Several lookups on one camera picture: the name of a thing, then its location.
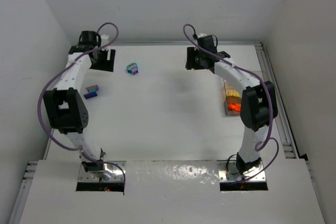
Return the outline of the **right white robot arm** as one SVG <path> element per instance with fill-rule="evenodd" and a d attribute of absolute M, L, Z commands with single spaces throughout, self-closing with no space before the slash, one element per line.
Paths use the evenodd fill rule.
<path fill-rule="evenodd" d="M 185 68 L 210 70 L 233 86 L 241 97 L 239 114 L 245 128 L 236 167 L 243 174 L 260 164 L 260 150 L 267 143 L 278 115 L 274 84 L 236 65 L 228 53 L 219 52 L 211 35 L 194 34 L 193 39 L 194 46 L 187 48 Z"/>

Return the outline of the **yellow lego plate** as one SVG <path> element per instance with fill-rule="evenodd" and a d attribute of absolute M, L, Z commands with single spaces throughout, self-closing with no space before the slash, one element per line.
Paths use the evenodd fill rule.
<path fill-rule="evenodd" d="M 230 96 L 230 97 L 240 97 L 239 92 L 236 91 L 236 90 L 228 90 L 228 91 L 226 92 L 226 95 L 227 95 L 227 96 Z"/>

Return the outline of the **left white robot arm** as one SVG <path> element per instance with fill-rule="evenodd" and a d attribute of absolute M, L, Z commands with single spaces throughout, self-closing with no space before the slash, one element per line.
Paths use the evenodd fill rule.
<path fill-rule="evenodd" d="M 103 162 L 105 152 L 98 145 L 85 140 L 84 129 L 89 123 L 89 114 L 80 95 L 80 90 L 89 69 L 113 72 L 115 50 L 103 47 L 108 36 L 96 31 L 82 31 L 77 45 L 69 50 L 67 71 L 52 90 L 46 91 L 43 101 L 50 126 L 70 139 L 80 153 L 85 172 L 100 180 L 112 177 Z"/>

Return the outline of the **purple teal lego stack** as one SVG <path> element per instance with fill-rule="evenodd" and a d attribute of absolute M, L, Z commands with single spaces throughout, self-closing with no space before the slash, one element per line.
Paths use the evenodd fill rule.
<path fill-rule="evenodd" d="M 92 85 L 89 87 L 85 88 L 86 92 L 83 96 L 86 100 L 91 99 L 91 98 L 95 98 L 98 96 L 98 91 L 99 91 L 99 86 L 96 85 Z"/>

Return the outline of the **teal and purple lego cluster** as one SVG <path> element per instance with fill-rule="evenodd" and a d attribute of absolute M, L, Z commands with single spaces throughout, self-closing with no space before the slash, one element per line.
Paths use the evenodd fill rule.
<path fill-rule="evenodd" d="M 131 75 L 135 75 L 139 73 L 138 65 L 135 62 L 127 65 L 126 70 L 127 70 L 127 73 Z"/>

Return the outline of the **large orange curved lego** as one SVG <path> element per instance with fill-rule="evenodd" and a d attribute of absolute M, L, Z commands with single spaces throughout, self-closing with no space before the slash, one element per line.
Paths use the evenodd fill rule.
<path fill-rule="evenodd" d="M 241 104 L 239 104 L 239 103 L 234 103 L 234 102 L 229 102 L 229 103 L 228 103 L 228 110 L 229 110 L 229 111 L 240 112 L 240 111 L 241 111 Z"/>

